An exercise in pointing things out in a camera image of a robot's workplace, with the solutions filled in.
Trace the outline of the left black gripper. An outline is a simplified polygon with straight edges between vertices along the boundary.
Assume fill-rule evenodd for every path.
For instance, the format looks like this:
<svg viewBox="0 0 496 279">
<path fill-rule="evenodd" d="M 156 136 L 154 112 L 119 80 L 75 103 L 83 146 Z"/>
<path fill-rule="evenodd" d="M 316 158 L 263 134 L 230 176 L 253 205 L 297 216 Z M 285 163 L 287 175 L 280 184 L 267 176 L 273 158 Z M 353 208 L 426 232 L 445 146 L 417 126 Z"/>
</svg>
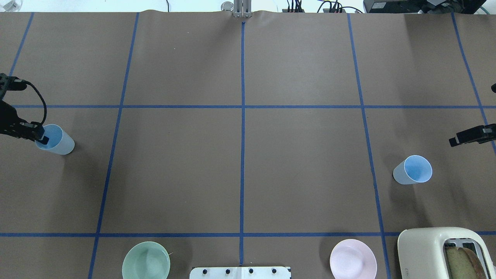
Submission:
<svg viewBox="0 0 496 279">
<path fill-rule="evenodd" d="M 50 140 L 45 136 L 45 129 L 39 122 L 26 122 L 18 117 L 14 107 L 0 101 L 0 133 L 12 137 L 20 137 L 47 145 Z"/>
</svg>

